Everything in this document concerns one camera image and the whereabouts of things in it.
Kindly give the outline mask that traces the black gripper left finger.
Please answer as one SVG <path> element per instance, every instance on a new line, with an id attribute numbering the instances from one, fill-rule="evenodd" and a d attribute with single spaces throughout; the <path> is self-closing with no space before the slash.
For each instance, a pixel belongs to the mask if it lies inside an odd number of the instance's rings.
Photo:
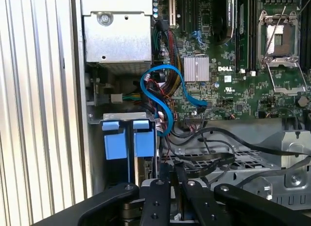
<path id="1" fill-rule="evenodd" d="M 150 183 L 141 215 L 141 226 L 168 226 L 170 224 L 170 185 L 160 179 Z M 103 210 L 103 216 L 119 216 L 126 202 L 139 195 L 133 183 L 121 183 L 87 200 L 43 219 L 35 226 L 82 226 L 85 220 Z"/>

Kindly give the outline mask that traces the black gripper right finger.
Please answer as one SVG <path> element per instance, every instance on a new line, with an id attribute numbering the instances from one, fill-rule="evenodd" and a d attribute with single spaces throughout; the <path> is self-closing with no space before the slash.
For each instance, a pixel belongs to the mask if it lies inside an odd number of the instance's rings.
<path id="1" fill-rule="evenodd" d="M 229 184 L 213 191 L 194 180 L 182 190 L 200 226 L 309 226 L 310 217 Z"/>

